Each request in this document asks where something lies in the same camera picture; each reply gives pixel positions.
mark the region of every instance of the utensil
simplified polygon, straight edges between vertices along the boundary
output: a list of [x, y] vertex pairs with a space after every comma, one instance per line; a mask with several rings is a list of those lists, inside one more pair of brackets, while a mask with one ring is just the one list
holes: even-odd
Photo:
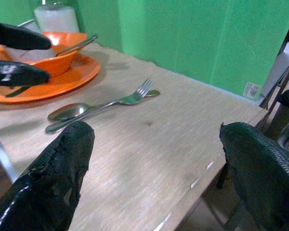
[[[158, 95], [160, 95], [158, 90], [151, 90], [145, 97], [154, 97]], [[47, 118], [50, 121], [66, 121], [85, 113], [89, 109], [97, 107], [98, 105], [89, 105], [86, 103], [71, 103], [50, 113]]]
[[69, 119], [66, 121], [62, 121], [62, 122], [58, 122], [55, 124], [51, 124], [48, 127], [46, 127], [45, 132], [46, 133], [55, 133], [57, 131], [60, 131], [65, 126], [67, 126], [73, 122], [82, 120], [82, 119], [90, 116], [91, 114], [98, 112], [98, 111], [100, 111], [104, 108], [107, 108], [111, 105], [114, 105], [114, 104], [122, 104], [122, 105], [137, 104], [145, 97], [145, 95], [151, 90], [151, 88], [152, 88], [152, 82], [149, 79], [147, 79], [145, 82], [143, 82], [143, 84], [133, 94], [131, 94], [129, 96], [122, 97], [120, 99], [117, 99], [117, 100], [114, 100], [111, 102], [108, 102], [106, 104], [101, 104], [97, 108], [94, 108], [91, 110], [89, 109], [85, 113], [83, 113], [83, 114], [81, 114], [75, 118], [72, 118], [72, 119]]
[[60, 51], [56, 54], [56, 57], [60, 56], [60, 55], [64, 55], [64, 54], [68, 54], [71, 53], [73, 51], [80, 51], [82, 50], [85, 46], [87, 46], [88, 44], [94, 42], [96, 39], [98, 38], [98, 35], [93, 35], [92, 37], [88, 38], [87, 40], [84, 40], [83, 42], [77, 43], [74, 46], [71, 46], [63, 51]]
[[19, 95], [19, 94], [23, 93], [25, 90], [28, 90], [30, 87], [31, 86], [23, 86], [20, 89], [15, 90], [15, 91], [13, 91], [10, 94], [7, 94], [5, 97], [6, 98], [15, 97], [16, 95]]

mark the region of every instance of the orange bowl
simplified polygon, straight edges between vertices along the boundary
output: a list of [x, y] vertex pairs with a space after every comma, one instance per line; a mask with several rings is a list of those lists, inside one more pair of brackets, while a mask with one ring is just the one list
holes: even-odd
[[[87, 39], [87, 34], [85, 33], [47, 31], [43, 32], [43, 34], [51, 40], [52, 49], [56, 54], [59, 51]], [[26, 64], [43, 69], [50, 73], [51, 77], [55, 77], [63, 74], [69, 69], [73, 60], [76, 58], [77, 53], [78, 51], [73, 51], [65, 55], [43, 59], [37, 62], [26, 62]], [[0, 60], [11, 61], [9, 55], [5, 52], [2, 46], [0, 46]]]

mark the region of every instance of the green wall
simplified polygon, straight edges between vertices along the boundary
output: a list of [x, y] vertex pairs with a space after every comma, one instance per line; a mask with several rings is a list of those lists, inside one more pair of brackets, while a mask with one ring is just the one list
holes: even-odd
[[0, 22], [18, 25], [32, 18], [28, 0], [0, 0]]
[[[0, 21], [29, 19], [26, 2], [0, 0]], [[101, 45], [238, 95], [247, 82], [263, 86], [289, 28], [289, 0], [75, 0], [75, 8]]]

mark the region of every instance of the tabletop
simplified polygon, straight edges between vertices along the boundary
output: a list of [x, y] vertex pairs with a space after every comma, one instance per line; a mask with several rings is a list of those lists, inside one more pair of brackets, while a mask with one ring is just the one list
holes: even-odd
[[108, 102], [150, 78], [161, 95], [84, 120], [96, 138], [69, 230], [175, 229], [225, 163], [221, 123], [256, 125], [266, 111], [98, 44], [82, 53], [101, 64], [87, 85], [36, 103], [0, 104], [0, 140], [12, 166], [20, 174], [58, 135], [44, 132], [50, 112], [69, 103]]

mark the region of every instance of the white container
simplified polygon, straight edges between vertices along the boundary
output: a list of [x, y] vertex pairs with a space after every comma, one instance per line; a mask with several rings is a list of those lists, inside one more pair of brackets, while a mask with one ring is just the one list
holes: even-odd
[[39, 6], [34, 14], [42, 31], [79, 32], [76, 13], [71, 6]]
[[[18, 26], [25, 27], [37, 33], [42, 33], [38, 25], [33, 19], [24, 22]], [[9, 57], [16, 62], [36, 62], [42, 59], [53, 58], [55, 56], [54, 51], [50, 48], [48, 50], [19, 50], [3, 46], [4, 50], [8, 53]]]

